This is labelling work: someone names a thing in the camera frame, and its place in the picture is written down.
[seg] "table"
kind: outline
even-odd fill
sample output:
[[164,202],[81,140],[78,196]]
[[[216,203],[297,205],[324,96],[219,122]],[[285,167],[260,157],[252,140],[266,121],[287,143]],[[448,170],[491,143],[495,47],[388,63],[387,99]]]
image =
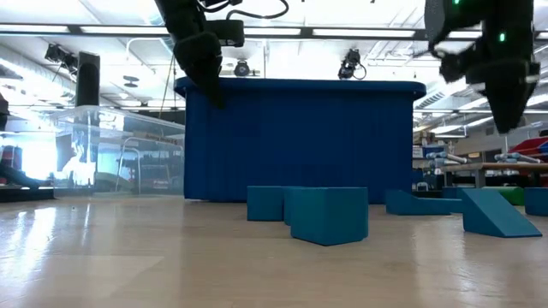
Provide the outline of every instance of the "table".
[[475,185],[477,188],[485,186],[486,170],[518,170],[529,171],[533,174],[533,185],[540,186],[540,174],[548,173],[548,163],[467,163],[462,165],[444,166],[440,170],[444,173],[445,185],[453,186],[453,173],[458,171],[475,171]]

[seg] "speaker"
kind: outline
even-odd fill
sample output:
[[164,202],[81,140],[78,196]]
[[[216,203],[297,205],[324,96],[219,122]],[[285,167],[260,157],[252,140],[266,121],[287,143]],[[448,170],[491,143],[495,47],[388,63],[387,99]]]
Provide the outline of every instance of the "speaker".
[[99,106],[101,57],[81,51],[78,58],[76,107]]

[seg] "fluorescent light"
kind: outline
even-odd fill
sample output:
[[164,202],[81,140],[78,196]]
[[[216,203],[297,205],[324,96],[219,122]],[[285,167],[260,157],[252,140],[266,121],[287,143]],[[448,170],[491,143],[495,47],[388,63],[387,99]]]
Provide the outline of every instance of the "fluorescent light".
[[414,31],[410,30],[360,30],[360,29],[316,29],[313,35],[342,37],[374,37],[374,38],[412,38]]
[[435,133],[435,134],[438,134],[438,133],[447,133],[447,132],[450,132],[450,131],[454,131],[456,129],[459,129],[461,128],[462,125],[447,125],[447,126],[443,126],[443,127],[436,127],[434,129],[432,129],[430,131],[430,133]]
[[490,110],[459,110],[459,113],[490,115],[491,111]]
[[83,33],[90,34],[143,34],[143,35],[163,35],[169,34],[164,27],[120,27],[120,26],[85,26],[80,28]]
[[415,128],[413,128],[413,133],[422,132],[423,130],[425,130],[427,128],[428,128],[428,126],[415,127]]
[[534,106],[536,104],[542,104],[548,102],[548,95],[547,94],[540,94],[537,96],[534,96],[532,98],[529,98],[529,101],[527,102],[527,106]]
[[466,126],[467,126],[467,127],[476,127],[476,126],[481,125],[481,124],[483,124],[483,123],[485,123],[485,122],[487,122],[487,121],[490,121],[490,120],[492,120],[492,119],[493,119],[492,116],[486,117],[485,119],[480,119],[480,120],[477,120],[477,121],[473,121],[473,122],[471,122],[471,123],[468,123]]
[[548,115],[548,110],[525,110],[526,115]]
[[43,134],[52,134],[54,131],[23,131],[23,132],[0,132],[2,135],[14,135],[14,136],[33,136],[33,135],[43,135]]
[[480,31],[454,31],[449,34],[450,39],[477,39],[480,36]]
[[68,33],[66,26],[46,25],[5,25],[0,24],[0,32],[24,32],[24,33]]
[[245,28],[243,32],[247,35],[300,35],[301,34],[301,30],[299,28],[255,27],[255,28]]
[[463,106],[459,107],[459,110],[470,110],[472,108],[480,107],[482,104],[485,104],[487,102],[488,102],[487,98],[476,99],[473,102],[464,104]]
[[[175,107],[164,107],[163,109],[161,107],[153,107],[153,106],[135,106],[135,107],[120,107],[121,110],[130,110],[130,111],[172,111]],[[184,107],[176,107],[176,110],[185,110]]]
[[436,138],[447,138],[447,139],[457,139],[457,138],[466,138],[467,136],[465,135],[448,135],[448,134],[441,134],[441,135],[436,135]]
[[416,114],[439,114],[439,113],[443,113],[443,114],[449,114],[449,113],[453,113],[454,111],[453,110],[413,110],[413,113],[416,113]]

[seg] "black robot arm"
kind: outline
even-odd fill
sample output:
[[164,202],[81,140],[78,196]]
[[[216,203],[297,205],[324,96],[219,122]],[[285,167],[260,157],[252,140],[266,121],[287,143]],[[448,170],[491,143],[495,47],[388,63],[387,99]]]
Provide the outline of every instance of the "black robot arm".
[[212,104],[223,108],[218,77],[223,61],[221,46],[243,46],[243,21],[207,21],[205,12],[237,5],[241,0],[205,0],[203,4],[199,0],[155,1],[175,43],[173,54],[179,66]]
[[[437,11],[438,16],[443,12],[442,25],[429,42],[429,51],[441,60],[440,74],[447,82],[464,76],[486,96],[498,132],[517,128],[539,82],[540,65],[533,56],[533,0],[427,0],[425,11]],[[427,31],[432,24],[439,26],[437,17],[430,16],[425,17]],[[467,49],[438,49],[452,31],[478,24],[482,35]]]

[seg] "cable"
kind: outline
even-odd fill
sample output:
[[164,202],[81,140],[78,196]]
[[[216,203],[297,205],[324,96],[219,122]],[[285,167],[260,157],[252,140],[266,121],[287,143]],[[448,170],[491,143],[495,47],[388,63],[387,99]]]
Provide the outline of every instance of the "cable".
[[[177,81],[177,68],[173,67],[173,85],[175,85]],[[177,110],[177,92],[173,91],[173,107],[175,110]]]
[[61,70],[61,68],[63,67],[63,61],[65,61],[65,58],[63,57],[63,59],[61,60],[61,64],[59,64],[59,67],[57,68],[57,71],[55,72],[55,74],[53,75],[53,79],[51,80],[51,83],[53,83],[55,81],[55,79],[57,78],[57,76],[59,75],[59,71]]
[[199,0],[195,0],[195,2],[196,2],[196,5],[198,6],[198,9],[199,9],[200,11],[206,12],[206,13],[217,13],[217,12],[220,11],[220,10],[226,9],[226,7],[228,7],[229,4],[230,4],[230,1],[227,1],[227,2],[225,2],[225,3],[223,3],[223,4],[221,4],[221,5],[219,5],[219,6],[215,7],[215,8],[213,8],[213,9],[210,9],[210,8],[207,8],[207,7],[203,6],[203,5],[200,3]]
[[282,17],[282,16],[286,15],[289,12],[289,4],[286,0],[279,0],[279,1],[281,3],[283,3],[283,6],[285,6],[285,9],[280,13],[277,13],[277,14],[274,14],[274,15],[257,15],[257,14],[241,11],[239,9],[233,9],[226,15],[226,20],[229,20],[230,17],[234,14],[244,15],[244,16],[251,17],[251,18],[256,18],[256,19],[267,19],[267,20]]
[[162,99],[162,106],[160,107],[160,113],[158,114],[158,119],[162,119],[162,111],[164,111],[165,97],[168,94],[168,85],[170,84],[171,68],[173,67],[174,62],[175,62],[175,54],[173,54],[173,56],[171,57],[170,69],[168,69],[168,79],[165,81],[164,98]]
[[361,68],[363,68],[363,72],[364,72],[363,77],[358,78],[358,77],[356,77],[355,74],[353,74],[352,76],[353,76],[354,78],[356,78],[357,80],[364,80],[364,79],[367,77],[367,69],[366,69],[365,66],[363,66],[363,64],[361,64],[361,62],[358,63],[358,64],[361,66]]

